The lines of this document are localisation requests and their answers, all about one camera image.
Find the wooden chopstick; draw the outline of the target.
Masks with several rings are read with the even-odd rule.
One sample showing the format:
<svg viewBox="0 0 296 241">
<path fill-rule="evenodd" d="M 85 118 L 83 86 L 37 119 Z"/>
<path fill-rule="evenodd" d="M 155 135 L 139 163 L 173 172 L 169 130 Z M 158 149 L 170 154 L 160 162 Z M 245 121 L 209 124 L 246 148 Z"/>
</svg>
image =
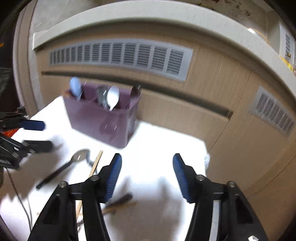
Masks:
<svg viewBox="0 0 296 241">
<path fill-rule="evenodd" d="M 100 161 L 100 158 L 101 158 L 102 154 L 103 154 L 103 151 L 100 151 L 98 156 L 96 157 L 95 162 L 92 165 L 91 172 L 90 172 L 90 174 L 88 176 L 89 178 L 92 177 L 94 175 L 94 173 L 96 172 L 96 169 L 97 169 L 97 166 L 98 166 L 98 163 Z M 82 207 L 82 201 L 80 200 L 78 202 L 78 205 L 77 205 L 77 208 L 76 208 L 76 219 L 79 218 L 81 207 Z"/>
</svg>

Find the light blue plastic rice paddle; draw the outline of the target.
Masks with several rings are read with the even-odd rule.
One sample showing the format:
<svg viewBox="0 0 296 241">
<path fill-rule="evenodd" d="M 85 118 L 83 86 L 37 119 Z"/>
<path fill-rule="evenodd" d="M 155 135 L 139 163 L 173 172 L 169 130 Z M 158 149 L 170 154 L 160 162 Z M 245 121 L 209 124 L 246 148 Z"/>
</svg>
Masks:
<svg viewBox="0 0 296 241">
<path fill-rule="evenodd" d="M 72 77 L 69 82 L 70 90 L 77 101 L 81 99 L 82 96 L 82 85 L 78 77 Z"/>
</svg>

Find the metal spoon with white tip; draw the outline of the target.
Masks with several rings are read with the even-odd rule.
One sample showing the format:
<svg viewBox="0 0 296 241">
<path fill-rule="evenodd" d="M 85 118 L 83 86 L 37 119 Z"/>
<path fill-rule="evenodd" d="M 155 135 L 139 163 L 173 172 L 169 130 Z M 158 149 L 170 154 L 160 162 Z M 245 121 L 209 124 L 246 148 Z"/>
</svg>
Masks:
<svg viewBox="0 0 296 241">
<path fill-rule="evenodd" d="M 100 85 L 96 88 L 97 103 L 101 105 L 104 109 L 108 109 L 107 104 L 107 93 L 108 87 L 106 85 Z"/>
</svg>

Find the white textured table cloth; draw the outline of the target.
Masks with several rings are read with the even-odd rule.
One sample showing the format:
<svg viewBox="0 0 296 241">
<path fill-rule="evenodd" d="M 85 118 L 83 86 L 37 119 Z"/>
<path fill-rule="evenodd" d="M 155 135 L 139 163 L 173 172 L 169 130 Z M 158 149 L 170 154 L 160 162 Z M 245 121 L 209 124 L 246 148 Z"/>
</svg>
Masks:
<svg viewBox="0 0 296 241">
<path fill-rule="evenodd" d="M 116 200 L 131 192 L 135 205 L 107 214 L 111 240 L 184 240 L 194 209 L 183 197 L 173 170 L 173 156 L 180 154 L 197 174 L 205 174 L 209 161 L 205 143 L 182 133 L 142 121 L 124 149 L 99 142 L 71 128 L 62 97 L 39 111 L 34 120 L 44 121 L 46 129 L 18 130 L 17 141 L 51 140 L 50 153 L 30 155 L 18 170 L 4 172 L 1 187 L 1 216 L 17 240 L 27 240 L 29 223 L 38 215 L 61 181 L 85 181 L 90 166 L 81 161 L 71 165 L 40 190 L 36 185 L 68 162 L 81 149 L 90 150 L 91 160 L 100 157 L 98 167 L 108 165 L 115 153 L 122 156 L 122 168 L 112 196 Z"/>
</svg>

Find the purple plastic utensil holder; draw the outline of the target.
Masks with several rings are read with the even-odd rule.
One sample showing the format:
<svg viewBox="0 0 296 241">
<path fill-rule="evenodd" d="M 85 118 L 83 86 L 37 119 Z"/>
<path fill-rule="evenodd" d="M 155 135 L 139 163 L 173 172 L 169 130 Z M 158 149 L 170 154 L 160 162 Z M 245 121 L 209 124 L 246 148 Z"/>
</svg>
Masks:
<svg viewBox="0 0 296 241">
<path fill-rule="evenodd" d="M 131 96 L 130 89 L 120 88 L 119 102 L 112 111 L 97 103 L 98 85 L 82 85 L 82 98 L 78 101 L 68 89 L 63 99 L 71 127 L 96 140 L 116 148 L 124 148 L 135 131 L 140 92 Z"/>
</svg>

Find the wooden cabinet front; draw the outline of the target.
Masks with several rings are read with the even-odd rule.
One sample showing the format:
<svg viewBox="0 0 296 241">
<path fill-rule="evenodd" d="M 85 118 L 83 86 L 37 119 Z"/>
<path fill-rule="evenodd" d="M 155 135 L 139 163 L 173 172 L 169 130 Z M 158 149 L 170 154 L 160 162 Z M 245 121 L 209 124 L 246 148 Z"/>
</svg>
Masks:
<svg viewBox="0 0 296 241">
<path fill-rule="evenodd" d="M 56 48 L 113 38 L 192 48 L 186 80 L 110 66 L 49 65 L 49 53 Z M 284 234 L 295 217 L 295 127 L 285 137 L 249 108 L 262 86 L 295 118 L 295 98 L 261 63 L 205 33 L 152 22 L 87 27 L 46 42 L 35 53 L 45 103 L 66 88 L 72 75 L 92 83 L 141 85 L 138 118 L 203 140 L 212 157 L 210 178 L 240 186 L 270 240 Z"/>
</svg>

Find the dark ladle in holder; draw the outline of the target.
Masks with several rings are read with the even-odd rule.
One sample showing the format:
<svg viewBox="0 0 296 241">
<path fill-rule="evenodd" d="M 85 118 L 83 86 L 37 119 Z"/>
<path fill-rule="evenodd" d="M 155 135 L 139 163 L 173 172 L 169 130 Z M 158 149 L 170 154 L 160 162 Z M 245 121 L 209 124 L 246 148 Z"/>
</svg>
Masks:
<svg viewBox="0 0 296 241">
<path fill-rule="evenodd" d="M 141 85 L 134 85 L 131 89 L 131 92 L 130 92 L 130 98 L 129 98 L 129 102 L 128 104 L 126 105 L 126 109 L 129 108 L 129 105 L 130 103 L 132 102 L 132 100 L 135 98 L 135 97 L 138 97 L 140 96 L 140 90 L 141 90 Z"/>
</svg>

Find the small grey vent grille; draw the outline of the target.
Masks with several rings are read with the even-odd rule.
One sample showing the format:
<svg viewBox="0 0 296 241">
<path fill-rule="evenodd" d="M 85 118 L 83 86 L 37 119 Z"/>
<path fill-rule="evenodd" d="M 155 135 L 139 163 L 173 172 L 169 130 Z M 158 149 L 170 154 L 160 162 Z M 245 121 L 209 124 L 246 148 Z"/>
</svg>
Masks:
<svg viewBox="0 0 296 241">
<path fill-rule="evenodd" d="M 295 118 L 271 93 L 260 86 L 250 105 L 249 112 L 265 121 L 285 137 L 295 127 Z"/>
</svg>

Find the long grey vent grille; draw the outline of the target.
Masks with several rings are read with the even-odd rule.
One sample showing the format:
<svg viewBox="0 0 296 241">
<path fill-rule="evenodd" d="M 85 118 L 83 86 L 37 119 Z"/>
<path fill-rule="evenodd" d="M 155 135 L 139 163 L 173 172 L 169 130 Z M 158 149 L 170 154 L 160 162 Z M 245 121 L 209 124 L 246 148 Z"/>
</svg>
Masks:
<svg viewBox="0 0 296 241">
<path fill-rule="evenodd" d="M 49 65 L 94 65 L 127 68 L 184 82 L 193 49 L 148 39 L 97 39 L 52 50 Z"/>
</svg>

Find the white speckled countertop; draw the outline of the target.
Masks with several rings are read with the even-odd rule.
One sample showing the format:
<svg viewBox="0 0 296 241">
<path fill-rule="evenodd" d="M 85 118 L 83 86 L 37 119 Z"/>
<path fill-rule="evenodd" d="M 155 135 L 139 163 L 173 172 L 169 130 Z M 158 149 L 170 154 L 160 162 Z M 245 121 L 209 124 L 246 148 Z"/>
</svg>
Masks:
<svg viewBox="0 0 296 241">
<path fill-rule="evenodd" d="M 48 30 L 33 34 L 32 49 L 76 30 L 109 23 L 148 21 L 205 32 L 229 42 L 259 61 L 291 94 L 295 76 L 276 51 L 233 19 L 209 9 L 180 1 L 120 1 L 78 13 Z"/>
</svg>

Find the dark handled utensil on cloth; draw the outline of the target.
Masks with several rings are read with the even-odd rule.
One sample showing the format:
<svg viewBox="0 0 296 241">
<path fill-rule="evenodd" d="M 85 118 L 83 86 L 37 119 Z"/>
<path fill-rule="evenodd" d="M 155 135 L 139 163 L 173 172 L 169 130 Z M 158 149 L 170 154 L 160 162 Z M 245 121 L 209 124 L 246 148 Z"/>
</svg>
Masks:
<svg viewBox="0 0 296 241">
<path fill-rule="evenodd" d="M 115 214 L 118 210 L 127 208 L 130 206 L 136 206 L 137 202 L 132 201 L 133 194 L 132 193 L 126 193 L 122 197 L 120 197 L 118 200 L 113 201 L 109 204 L 107 204 L 104 209 L 102 209 L 102 214 Z"/>
</svg>

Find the black handled metal spoon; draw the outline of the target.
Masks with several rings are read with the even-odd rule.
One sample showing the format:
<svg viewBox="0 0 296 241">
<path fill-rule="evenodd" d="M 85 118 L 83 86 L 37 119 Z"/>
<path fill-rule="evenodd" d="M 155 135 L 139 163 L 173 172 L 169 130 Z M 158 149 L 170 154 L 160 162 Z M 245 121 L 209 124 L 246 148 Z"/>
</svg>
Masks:
<svg viewBox="0 0 296 241">
<path fill-rule="evenodd" d="M 56 178 L 59 174 L 61 174 L 64 170 L 66 170 L 68 167 L 70 167 L 75 162 L 80 161 L 90 161 L 90 150 L 89 149 L 82 149 L 77 151 L 68 161 L 67 163 L 63 164 L 60 168 L 58 168 L 56 171 L 51 173 L 49 176 L 47 176 L 44 180 L 42 180 L 37 186 L 36 189 L 40 190 L 44 185 L 51 182 L 54 178 Z"/>
</svg>

